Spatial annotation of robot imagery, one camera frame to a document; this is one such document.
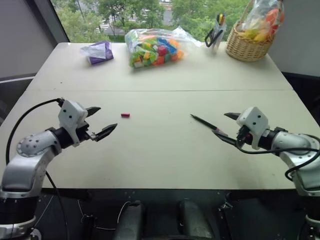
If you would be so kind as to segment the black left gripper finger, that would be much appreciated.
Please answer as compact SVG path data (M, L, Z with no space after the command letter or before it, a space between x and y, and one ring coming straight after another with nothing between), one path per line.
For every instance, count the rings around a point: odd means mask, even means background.
M115 130L117 125L117 123L114 123L104 127L100 132L95 134L95 141L99 142L100 140L109 136Z
M86 108L87 111L87 116L90 117L92 115L94 115L97 111L99 111L101 108L97 107L97 106L92 106L92 107L88 107Z

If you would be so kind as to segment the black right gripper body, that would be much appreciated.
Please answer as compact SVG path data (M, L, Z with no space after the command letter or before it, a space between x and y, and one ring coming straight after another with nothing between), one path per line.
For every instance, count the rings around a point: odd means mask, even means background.
M252 141L253 136L250 133L250 129L247 126L243 125L238 131L235 146L239 148L242 148L244 144L251 146Z

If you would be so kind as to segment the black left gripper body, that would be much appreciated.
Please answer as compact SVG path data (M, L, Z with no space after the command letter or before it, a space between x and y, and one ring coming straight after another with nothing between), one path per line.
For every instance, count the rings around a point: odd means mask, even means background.
M89 130L90 125L85 121L77 125L75 132L78 138L78 142L82 143L83 141L92 140L97 142L97 135Z

